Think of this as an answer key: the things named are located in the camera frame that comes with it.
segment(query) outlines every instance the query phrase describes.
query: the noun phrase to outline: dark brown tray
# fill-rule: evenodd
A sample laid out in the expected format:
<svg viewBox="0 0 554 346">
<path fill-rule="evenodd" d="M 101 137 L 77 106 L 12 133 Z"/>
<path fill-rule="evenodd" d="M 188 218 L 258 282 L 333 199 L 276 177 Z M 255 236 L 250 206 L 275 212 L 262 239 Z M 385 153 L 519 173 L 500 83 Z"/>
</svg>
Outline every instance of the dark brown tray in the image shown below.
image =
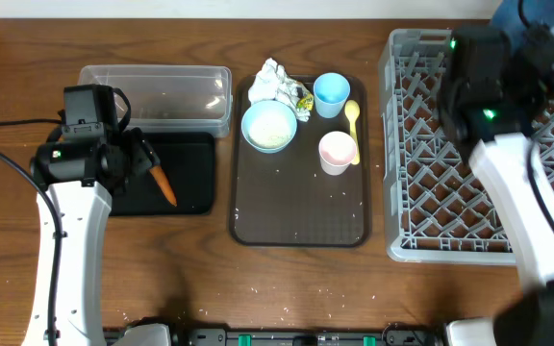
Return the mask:
<svg viewBox="0 0 554 346">
<path fill-rule="evenodd" d="M 329 132 L 349 133 L 343 111 L 333 118 L 315 109 L 307 123 L 298 122 L 291 143 L 276 154 L 254 149 L 240 133 L 250 107 L 247 93 L 255 76 L 239 84 L 234 114 L 232 200 L 229 229 L 234 239 L 250 246 L 355 247 L 371 229 L 371 198 L 365 87 L 347 77 L 361 116 L 356 122 L 361 163 L 340 176 L 320 167 L 317 145 Z M 313 90 L 315 76 L 292 76 Z"/>
</svg>

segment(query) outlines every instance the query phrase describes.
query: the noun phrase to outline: crumpled towel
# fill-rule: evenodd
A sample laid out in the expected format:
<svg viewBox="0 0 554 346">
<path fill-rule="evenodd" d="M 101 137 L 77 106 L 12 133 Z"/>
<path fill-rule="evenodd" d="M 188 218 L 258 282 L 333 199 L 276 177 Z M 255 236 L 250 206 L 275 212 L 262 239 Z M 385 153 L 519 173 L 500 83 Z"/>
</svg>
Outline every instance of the crumpled towel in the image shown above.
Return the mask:
<svg viewBox="0 0 554 346">
<path fill-rule="evenodd" d="M 308 121 L 314 106 L 314 96 L 286 74 L 284 66 L 269 58 L 262 70 L 256 74 L 254 85 L 249 88 L 249 101 L 255 104 L 265 100 L 276 100 L 290 107 L 296 118 Z"/>
</svg>

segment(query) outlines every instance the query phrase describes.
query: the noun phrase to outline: spoon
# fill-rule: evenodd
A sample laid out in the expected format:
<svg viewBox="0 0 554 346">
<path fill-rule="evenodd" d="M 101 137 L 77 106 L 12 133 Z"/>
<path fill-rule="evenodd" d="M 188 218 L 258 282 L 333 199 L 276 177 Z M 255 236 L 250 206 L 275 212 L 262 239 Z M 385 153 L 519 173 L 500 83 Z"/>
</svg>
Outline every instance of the spoon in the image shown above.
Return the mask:
<svg viewBox="0 0 554 346">
<path fill-rule="evenodd" d="M 352 164 L 359 164 L 361 162 L 361 155 L 358 150 L 358 137 L 356 136 L 356 119 L 361 114 L 361 108 L 354 100 L 349 100 L 345 103 L 345 117 L 350 121 L 350 136 L 354 138 L 356 142 L 356 156 L 352 160 Z"/>
</svg>

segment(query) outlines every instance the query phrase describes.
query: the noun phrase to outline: transparent plastic bin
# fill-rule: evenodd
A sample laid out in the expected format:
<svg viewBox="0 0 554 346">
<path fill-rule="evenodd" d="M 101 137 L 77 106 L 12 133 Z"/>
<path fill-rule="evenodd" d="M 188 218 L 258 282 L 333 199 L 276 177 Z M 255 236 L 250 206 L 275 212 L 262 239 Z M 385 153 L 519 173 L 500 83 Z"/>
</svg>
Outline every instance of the transparent plastic bin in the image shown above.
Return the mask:
<svg viewBox="0 0 554 346">
<path fill-rule="evenodd" d="M 232 73 L 222 66 L 90 65 L 79 85 L 120 88 L 132 105 L 131 127 L 147 133 L 230 132 Z M 115 96 L 119 117 L 125 104 Z"/>
<path fill-rule="evenodd" d="M 380 58 L 387 251 L 398 261 L 514 265 L 489 195 L 437 121 L 450 33 L 395 30 Z M 554 100 L 533 127 L 554 188 Z"/>
</svg>

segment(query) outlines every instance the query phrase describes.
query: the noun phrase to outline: green tape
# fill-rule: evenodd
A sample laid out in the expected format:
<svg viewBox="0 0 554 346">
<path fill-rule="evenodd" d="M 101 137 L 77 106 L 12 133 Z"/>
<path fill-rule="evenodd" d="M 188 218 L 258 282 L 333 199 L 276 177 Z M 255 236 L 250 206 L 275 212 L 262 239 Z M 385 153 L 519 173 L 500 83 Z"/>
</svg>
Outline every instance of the green tape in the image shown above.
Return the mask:
<svg viewBox="0 0 554 346">
<path fill-rule="evenodd" d="M 375 337 L 365 336 L 363 337 L 363 346 L 375 346 Z"/>
<path fill-rule="evenodd" d="M 251 346 L 251 335 L 239 335 L 239 346 Z"/>
</svg>

